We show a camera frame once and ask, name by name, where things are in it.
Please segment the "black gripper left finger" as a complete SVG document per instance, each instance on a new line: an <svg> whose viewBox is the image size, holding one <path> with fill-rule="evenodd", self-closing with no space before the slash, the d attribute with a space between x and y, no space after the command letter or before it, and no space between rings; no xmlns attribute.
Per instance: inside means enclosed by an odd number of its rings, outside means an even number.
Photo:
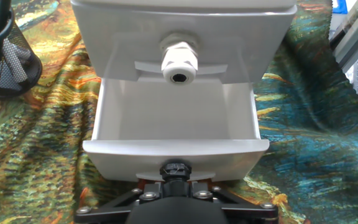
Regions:
<svg viewBox="0 0 358 224"><path fill-rule="evenodd" d="M143 189L134 188L99 208L91 208L90 206L78 208L74 215L74 222L125 223L136 206L159 198L160 183L145 184Z"/></svg>

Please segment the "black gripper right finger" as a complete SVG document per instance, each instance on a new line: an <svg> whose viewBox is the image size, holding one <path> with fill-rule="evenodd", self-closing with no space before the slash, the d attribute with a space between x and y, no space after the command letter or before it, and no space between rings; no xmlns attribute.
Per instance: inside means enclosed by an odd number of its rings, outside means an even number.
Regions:
<svg viewBox="0 0 358 224"><path fill-rule="evenodd" d="M191 197L217 205L229 223L278 223L278 207L271 202L254 204L223 188L192 182Z"/></svg>

